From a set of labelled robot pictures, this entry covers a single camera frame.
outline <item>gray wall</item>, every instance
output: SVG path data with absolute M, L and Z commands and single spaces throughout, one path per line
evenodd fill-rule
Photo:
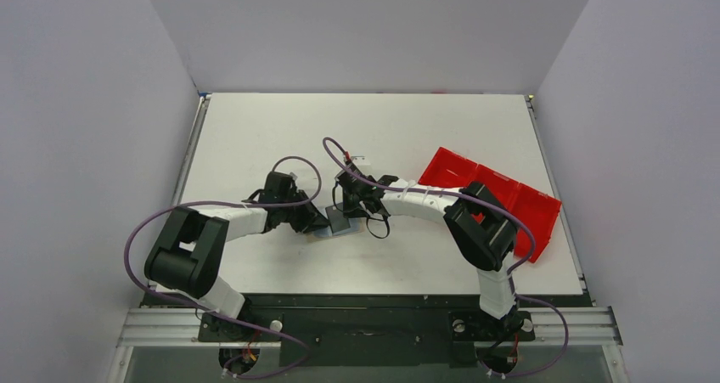
M 101 381 L 197 94 L 149 0 L 0 0 L 0 31 L 1 379 Z
M 151 0 L 205 91 L 534 93 L 587 0 Z
M 588 286 L 633 381 L 717 381 L 720 1 L 590 0 L 537 94 Z

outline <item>red tray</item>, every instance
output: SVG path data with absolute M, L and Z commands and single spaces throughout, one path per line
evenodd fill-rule
M 484 183 L 500 203 L 530 229 L 537 243 L 530 262 L 535 262 L 548 246 L 560 213 L 561 202 L 443 147 L 432 157 L 419 183 L 441 188 L 458 188 L 467 186 L 472 181 Z M 522 257 L 528 251 L 530 240 L 520 231 L 515 244 L 515 255 Z

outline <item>white table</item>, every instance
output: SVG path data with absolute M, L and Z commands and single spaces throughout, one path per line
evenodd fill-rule
M 376 174 L 417 180 L 443 146 L 553 194 L 519 95 L 213 93 L 182 201 L 240 201 L 276 160 L 302 155 L 323 175 L 316 205 L 327 206 L 339 168 L 323 150 L 325 136 L 369 158 Z M 310 168 L 288 161 L 279 170 L 294 172 L 312 194 Z M 444 226 L 410 217 L 392 217 L 391 226 L 388 239 L 363 232 L 311 243 L 281 225 L 228 243 L 220 275 L 244 293 L 480 292 Z M 537 263 L 515 271 L 515 284 L 521 294 L 582 294 L 561 220 Z

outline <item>red plastic container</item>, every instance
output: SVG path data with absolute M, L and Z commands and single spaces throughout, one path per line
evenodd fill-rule
M 457 188 L 477 181 L 484 183 L 505 208 L 520 219 L 535 236 L 537 246 L 530 257 L 535 262 L 548 246 L 561 202 L 519 183 L 501 173 L 463 158 L 449 149 L 439 148 L 420 177 L 421 185 Z M 515 255 L 525 256 L 530 251 L 530 240 L 518 232 Z

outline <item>white wall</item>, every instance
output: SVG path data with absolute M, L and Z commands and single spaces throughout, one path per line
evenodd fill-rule
M 0 31 L 0 379 L 101 381 L 197 94 L 149 0 L 0 0 Z
M 590 0 L 537 94 L 588 287 L 633 381 L 717 381 L 720 1 Z
M 534 93 L 587 0 L 151 0 L 204 91 Z

